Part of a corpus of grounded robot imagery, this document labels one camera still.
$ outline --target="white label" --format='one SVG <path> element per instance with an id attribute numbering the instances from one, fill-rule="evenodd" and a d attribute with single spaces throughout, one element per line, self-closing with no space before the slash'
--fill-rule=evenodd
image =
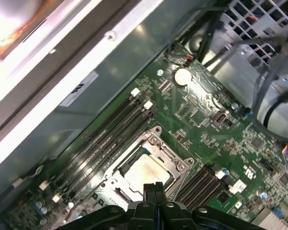
<path id="1" fill-rule="evenodd" d="M 242 180 L 238 180 L 235 184 L 234 187 L 237 188 L 239 193 L 242 193 L 243 190 L 246 188 L 246 184 L 243 183 Z"/>
<path id="2" fill-rule="evenodd" d="M 256 178 L 256 171 L 250 166 L 247 167 L 246 165 L 243 166 L 245 169 L 245 175 L 251 180 Z"/>
<path id="3" fill-rule="evenodd" d="M 241 206 L 242 206 L 242 203 L 241 203 L 240 201 L 238 201 L 238 202 L 235 204 L 236 209 L 239 209 Z"/>
<path id="4" fill-rule="evenodd" d="M 90 84 L 95 81 L 98 74 L 93 71 L 60 103 L 60 106 L 68 107 L 70 106 L 83 92 L 86 90 Z"/>

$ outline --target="capacitor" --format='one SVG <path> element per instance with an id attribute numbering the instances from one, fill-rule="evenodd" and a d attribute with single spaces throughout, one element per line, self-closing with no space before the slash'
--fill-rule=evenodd
<path id="1" fill-rule="evenodd" d="M 239 109 L 239 105 L 234 102 L 234 103 L 231 104 L 231 108 L 232 108 L 233 110 L 238 110 L 238 109 Z"/>
<path id="2" fill-rule="evenodd" d="M 47 214 L 48 210 L 47 210 L 46 207 L 42 207 L 42 208 L 40 209 L 40 212 L 41 212 L 43 215 L 45 215 L 45 214 Z"/>
<path id="3" fill-rule="evenodd" d="M 39 224 L 40 224 L 40 225 L 46 225 L 46 224 L 47 224 L 47 220 L 46 220 L 46 219 L 41 219 L 41 220 L 39 221 Z"/>
<path id="4" fill-rule="evenodd" d="M 222 171 L 223 171 L 223 173 L 225 174 L 225 176 L 228 176 L 228 175 L 229 175 L 229 170 L 228 170 L 228 169 L 223 168 Z"/>
<path id="5" fill-rule="evenodd" d="M 181 68 L 174 72 L 173 83 L 180 88 L 186 87 L 192 82 L 192 74 L 187 69 Z"/>
<path id="6" fill-rule="evenodd" d="M 43 206 L 43 204 L 42 204 L 42 202 L 40 202 L 40 201 L 37 201 L 37 202 L 35 203 L 35 207 L 36 207 L 37 209 L 41 209 L 42 206 Z"/>
<path id="7" fill-rule="evenodd" d="M 256 191 L 256 195 L 259 196 L 262 200 L 266 200 L 268 198 L 268 193 L 261 189 Z"/>

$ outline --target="cpu socket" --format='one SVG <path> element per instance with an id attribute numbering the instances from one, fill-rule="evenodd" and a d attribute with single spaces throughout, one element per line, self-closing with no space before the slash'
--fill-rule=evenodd
<path id="1" fill-rule="evenodd" d="M 143 200 L 143 184 L 162 182 L 170 197 L 189 174 L 194 159 L 181 159 L 161 138 L 156 126 L 141 134 L 106 170 L 104 183 L 96 191 L 108 204 L 127 209 Z"/>

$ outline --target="sticker label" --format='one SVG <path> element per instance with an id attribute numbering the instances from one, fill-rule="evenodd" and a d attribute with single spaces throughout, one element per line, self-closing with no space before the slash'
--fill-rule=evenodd
<path id="1" fill-rule="evenodd" d="M 68 107 L 70 106 L 83 92 L 87 87 L 92 84 L 93 81 L 99 75 L 93 71 L 91 72 L 77 87 L 59 104 L 59 106 Z"/>
<path id="2" fill-rule="evenodd" d="M 244 174 L 251 180 L 256 178 L 256 170 L 253 169 L 251 166 L 244 165 L 243 168 L 245 169 Z"/>

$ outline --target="motherboard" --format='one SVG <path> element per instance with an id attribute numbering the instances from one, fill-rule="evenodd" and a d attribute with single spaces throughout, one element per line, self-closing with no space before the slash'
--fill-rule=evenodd
<path id="1" fill-rule="evenodd" d="M 0 218 L 54 230 L 106 205 L 127 209 L 143 184 L 161 181 L 190 211 L 208 205 L 288 228 L 283 146 L 250 116 L 199 62 L 161 53 Z"/>

